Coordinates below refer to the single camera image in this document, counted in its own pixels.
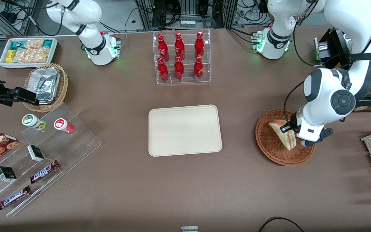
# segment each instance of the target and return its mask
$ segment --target red cap bottle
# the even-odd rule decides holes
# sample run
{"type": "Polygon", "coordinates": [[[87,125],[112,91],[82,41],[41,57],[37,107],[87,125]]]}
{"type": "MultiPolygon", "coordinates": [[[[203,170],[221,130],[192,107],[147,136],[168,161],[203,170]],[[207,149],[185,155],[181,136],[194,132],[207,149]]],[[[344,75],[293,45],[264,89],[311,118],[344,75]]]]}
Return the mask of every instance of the red cap bottle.
{"type": "Polygon", "coordinates": [[[158,61],[157,69],[158,69],[158,74],[160,76],[160,79],[162,82],[167,82],[168,81],[167,66],[164,64],[164,60],[161,57],[159,57],[157,61],[158,61]]]}
{"type": "Polygon", "coordinates": [[[164,59],[165,62],[170,60],[170,55],[168,54],[168,46],[167,43],[164,41],[164,36],[162,34],[158,34],[158,53],[160,57],[164,59]]]}
{"type": "Polygon", "coordinates": [[[194,44],[194,56],[203,56],[204,55],[204,41],[203,41],[203,33],[201,31],[197,32],[197,40],[195,40],[194,44]]]}
{"type": "Polygon", "coordinates": [[[176,49],[176,56],[179,56],[181,60],[186,58],[186,51],[184,49],[184,41],[181,38],[181,33],[176,33],[176,43],[174,44],[174,48],[176,49]]]}
{"type": "Polygon", "coordinates": [[[197,57],[195,59],[195,64],[194,64],[194,80],[196,81],[201,81],[201,79],[203,78],[203,63],[201,62],[201,57],[197,57]]]}
{"type": "Polygon", "coordinates": [[[174,64],[174,69],[176,71],[176,78],[177,80],[181,81],[184,79],[184,65],[181,62],[181,58],[176,56],[176,63],[174,64]]]}

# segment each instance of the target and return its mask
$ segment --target acrylic bottle rack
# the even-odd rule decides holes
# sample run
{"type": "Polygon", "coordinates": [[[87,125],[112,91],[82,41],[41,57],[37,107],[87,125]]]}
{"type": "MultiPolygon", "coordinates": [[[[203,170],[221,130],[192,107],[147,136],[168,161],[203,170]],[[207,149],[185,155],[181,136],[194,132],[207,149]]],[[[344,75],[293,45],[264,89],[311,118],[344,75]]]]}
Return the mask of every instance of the acrylic bottle rack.
{"type": "Polygon", "coordinates": [[[210,30],[184,30],[180,31],[181,37],[184,41],[185,46],[185,59],[183,60],[184,64],[184,79],[179,81],[175,77],[175,70],[174,70],[174,63],[176,52],[174,50],[174,44],[176,42],[176,32],[175,31],[159,31],[153,33],[153,51],[154,51],[154,65],[156,67],[156,81],[157,84],[182,84],[182,83],[200,83],[200,82],[210,82],[211,81],[211,70],[210,70],[210,63],[211,63],[211,38],[210,38],[210,30]],[[195,55],[194,55],[194,43],[197,39],[197,32],[201,31],[203,33],[203,41],[204,41],[204,55],[202,56],[202,63],[204,65],[203,69],[203,77],[200,81],[196,81],[194,79],[194,64],[195,64],[195,55]],[[165,62],[168,68],[168,81],[162,82],[159,78],[158,74],[158,62],[157,59],[159,58],[158,53],[158,39],[157,35],[163,34],[164,41],[167,43],[168,46],[168,54],[170,59],[168,62],[165,62]]]}
{"type": "Polygon", "coordinates": [[[78,113],[75,110],[62,103],[41,118],[47,123],[44,130],[38,131],[34,128],[27,128],[16,135],[20,144],[13,151],[0,158],[0,166],[12,167],[17,180],[14,182],[3,182],[0,179],[0,201],[21,191],[27,185],[30,186],[32,194],[22,197],[19,201],[15,201],[8,207],[0,210],[1,214],[6,216],[16,215],[102,144],[84,126],[77,115],[78,113]],[[74,125],[74,132],[66,134],[55,129],[53,123],[58,118],[64,118],[74,125]],[[40,147],[45,160],[36,162],[31,159],[27,150],[30,144],[40,147]],[[48,166],[54,160],[57,160],[61,166],[54,169],[43,179],[31,184],[29,177],[48,166]]]}

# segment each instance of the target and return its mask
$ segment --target black box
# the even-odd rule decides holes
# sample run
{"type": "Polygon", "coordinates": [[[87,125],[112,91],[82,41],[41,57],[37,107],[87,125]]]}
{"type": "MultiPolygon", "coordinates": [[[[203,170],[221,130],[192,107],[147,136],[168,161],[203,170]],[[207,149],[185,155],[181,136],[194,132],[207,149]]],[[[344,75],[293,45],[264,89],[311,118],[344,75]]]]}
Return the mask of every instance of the black box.
{"type": "Polygon", "coordinates": [[[5,182],[13,182],[16,176],[12,168],[0,166],[0,179],[5,182]]]}
{"type": "Polygon", "coordinates": [[[31,144],[27,147],[27,149],[28,149],[28,153],[31,156],[31,159],[38,161],[38,162],[44,161],[45,157],[39,147],[31,144]]]}

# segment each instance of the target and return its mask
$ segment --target snickers bar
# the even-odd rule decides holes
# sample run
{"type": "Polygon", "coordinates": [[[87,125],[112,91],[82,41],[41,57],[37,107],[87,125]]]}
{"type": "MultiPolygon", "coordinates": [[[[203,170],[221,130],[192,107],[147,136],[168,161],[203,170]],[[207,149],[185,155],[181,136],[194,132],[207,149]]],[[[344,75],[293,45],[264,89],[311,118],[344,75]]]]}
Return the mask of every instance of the snickers bar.
{"type": "Polygon", "coordinates": [[[54,169],[59,167],[59,163],[57,160],[54,160],[54,162],[50,163],[47,167],[45,167],[43,170],[39,171],[35,175],[30,177],[31,184],[35,183],[36,181],[42,179],[44,176],[46,176],[48,173],[52,172],[54,169]]]}
{"type": "Polygon", "coordinates": [[[22,198],[23,196],[31,195],[31,189],[27,185],[23,190],[17,192],[16,194],[12,195],[11,197],[5,199],[5,201],[0,201],[0,210],[7,207],[9,204],[11,204],[14,201],[17,201],[18,199],[22,198]]]}

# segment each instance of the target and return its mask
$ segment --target round wicker basket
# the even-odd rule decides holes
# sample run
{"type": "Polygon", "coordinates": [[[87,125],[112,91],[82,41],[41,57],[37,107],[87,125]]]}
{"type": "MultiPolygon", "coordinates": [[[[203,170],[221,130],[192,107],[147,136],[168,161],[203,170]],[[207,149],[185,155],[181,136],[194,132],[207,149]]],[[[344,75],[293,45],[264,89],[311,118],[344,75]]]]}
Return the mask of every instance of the round wicker basket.
{"type": "MultiPolygon", "coordinates": [[[[294,112],[286,110],[287,117],[290,118],[294,112]]],[[[284,165],[294,166],[305,163],[315,151],[315,145],[312,147],[302,147],[301,139],[296,138],[297,145],[288,151],[280,141],[277,134],[271,128],[269,123],[277,120],[284,120],[283,109],[271,110],[259,119],[256,125],[256,141],[260,150],[272,161],[284,165]]]]}
{"type": "MultiPolygon", "coordinates": [[[[46,113],[50,112],[51,110],[55,109],[57,106],[59,106],[65,98],[65,95],[67,93],[67,87],[68,87],[68,77],[67,74],[64,72],[64,70],[61,68],[61,66],[57,65],[56,63],[50,63],[41,67],[37,67],[37,69],[47,69],[47,68],[56,68],[61,71],[60,80],[58,83],[58,90],[56,94],[56,100],[53,104],[50,105],[39,105],[35,106],[32,104],[24,103],[25,107],[28,110],[37,111],[40,113],[46,113]]],[[[28,78],[25,80],[24,88],[26,89],[28,86],[28,81],[30,79],[31,73],[28,75],[28,78]]]]}

